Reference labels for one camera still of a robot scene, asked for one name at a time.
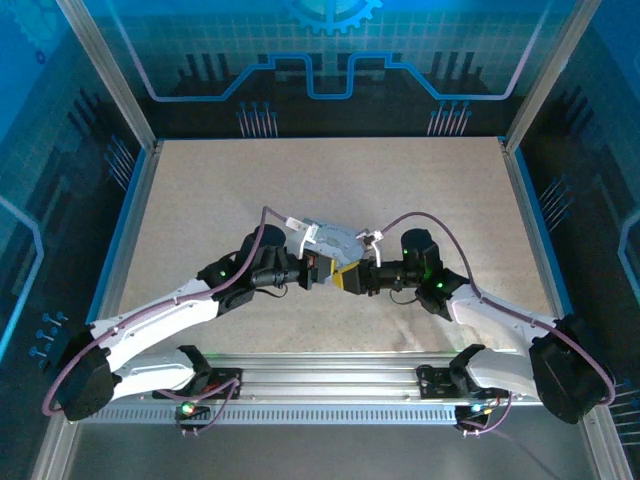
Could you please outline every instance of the status light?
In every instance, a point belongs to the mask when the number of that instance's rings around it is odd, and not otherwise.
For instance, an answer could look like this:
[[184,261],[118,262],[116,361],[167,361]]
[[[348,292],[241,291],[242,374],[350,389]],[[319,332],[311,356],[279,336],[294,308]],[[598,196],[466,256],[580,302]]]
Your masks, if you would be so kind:
[[182,404],[182,413],[184,415],[191,415],[195,411],[196,411],[196,406],[193,403]]

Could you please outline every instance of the transparent acrylic panel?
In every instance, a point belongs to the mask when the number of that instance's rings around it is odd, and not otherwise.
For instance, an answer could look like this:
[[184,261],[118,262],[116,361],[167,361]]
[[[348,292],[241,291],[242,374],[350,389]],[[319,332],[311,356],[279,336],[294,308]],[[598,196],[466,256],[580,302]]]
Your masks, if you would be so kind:
[[597,333],[640,472],[640,4],[604,0],[522,153],[568,299]]
[[40,360],[99,296],[140,147],[53,0],[0,1],[0,65],[0,469],[18,479],[47,426]]
[[160,137],[502,135],[573,0],[89,0]]

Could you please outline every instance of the gear logo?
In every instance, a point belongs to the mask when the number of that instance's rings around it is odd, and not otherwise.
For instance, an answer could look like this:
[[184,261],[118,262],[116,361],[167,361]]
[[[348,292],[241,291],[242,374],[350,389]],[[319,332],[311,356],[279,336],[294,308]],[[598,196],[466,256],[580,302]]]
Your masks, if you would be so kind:
[[5,0],[0,13],[13,14],[20,30],[36,48],[42,49],[53,40],[58,28],[55,0]]
[[381,0],[283,0],[289,17],[300,28],[311,27],[319,34],[347,33],[348,27],[359,28],[364,19],[373,17],[372,10],[382,6]]

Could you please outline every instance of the aluminum frame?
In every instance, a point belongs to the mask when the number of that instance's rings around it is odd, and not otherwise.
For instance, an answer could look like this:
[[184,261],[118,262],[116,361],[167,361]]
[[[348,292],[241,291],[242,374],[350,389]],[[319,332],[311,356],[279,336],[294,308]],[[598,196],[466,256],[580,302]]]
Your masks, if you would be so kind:
[[[400,410],[412,412],[450,412],[456,406],[483,403],[473,398],[420,398],[416,368],[420,365],[446,368],[455,355],[413,352],[231,354],[209,356],[208,361],[214,368],[243,370],[240,395],[229,407],[236,406],[249,412],[268,407],[270,411],[283,413],[284,419],[289,413],[300,411],[300,407],[309,406],[347,410],[362,407],[390,412],[400,407]],[[221,403],[221,400],[203,400],[198,405],[216,408]],[[154,423],[146,412],[162,412],[159,416],[155,414],[157,423],[173,423],[173,414],[167,416],[167,412],[174,412],[179,405],[176,401],[152,399],[148,394],[131,396],[110,403],[80,423],[109,423],[109,420],[113,423]],[[514,405],[540,405],[540,402],[524,397],[514,400]],[[399,420],[407,423],[405,418]],[[243,424],[251,424],[250,419],[243,419]]]
[[516,151],[522,142],[525,133],[533,123],[542,104],[551,92],[551,88],[558,80],[576,45],[582,38],[582,34],[591,23],[591,19],[596,10],[598,10],[601,1],[576,0],[573,10],[560,32],[555,49],[547,57],[547,61],[540,70],[538,77],[509,127],[506,149],[511,154]]
[[[538,273],[544,285],[549,303],[558,318],[567,313],[558,294],[558,285],[553,275],[549,258],[545,254],[540,228],[545,228],[535,220],[532,202],[537,199],[529,197],[525,187],[523,172],[518,166],[514,151],[503,150],[504,160],[513,185],[513,192],[522,213],[525,229],[531,243]],[[594,467],[600,478],[616,480],[633,480],[626,455],[622,448],[611,413],[607,407],[595,407],[581,422],[586,438],[587,448],[590,449],[594,460]]]
[[[158,166],[162,142],[144,158],[135,188],[131,208],[118,244],[113,267],[99,311],[99,318],[107,318],[118,313],[122,292],[124,291],[127,272],[133,257],[133,250],[140,232],[142,218],[151,193],[153,177]],[[77,423],[68,422],[64,416],[58,415],[49,421],[47,432],[31,473],[31,480],[55,480],[65,477],[67,465],[73,456],[73,445],[78,429]]]
[[136,139],[150,153],[156,137],[84,2],[56,1]]

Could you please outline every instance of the particle board surface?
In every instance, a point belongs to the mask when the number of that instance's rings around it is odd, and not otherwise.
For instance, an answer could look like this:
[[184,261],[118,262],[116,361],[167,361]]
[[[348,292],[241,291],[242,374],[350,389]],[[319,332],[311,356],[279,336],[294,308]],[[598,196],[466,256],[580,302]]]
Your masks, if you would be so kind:
[[[430,212],[453,230],[482,288],[550,312],[495,138],[167,141],[120,311],[172,291],[237,250],[263,205],[285,216],[372,230],[408,211]],[[428,228],[445,265],[465,274],[444,232],[424,218],[390,232],[381,243],[385,259],[401,258],[400,235],[413,227]],[[153,350],[196,344],[205,353],[451,351],[474,342],[509,347],[417,304],[395,305],[386,292],[368,298],[294,285],[283,299],[256,295]]]

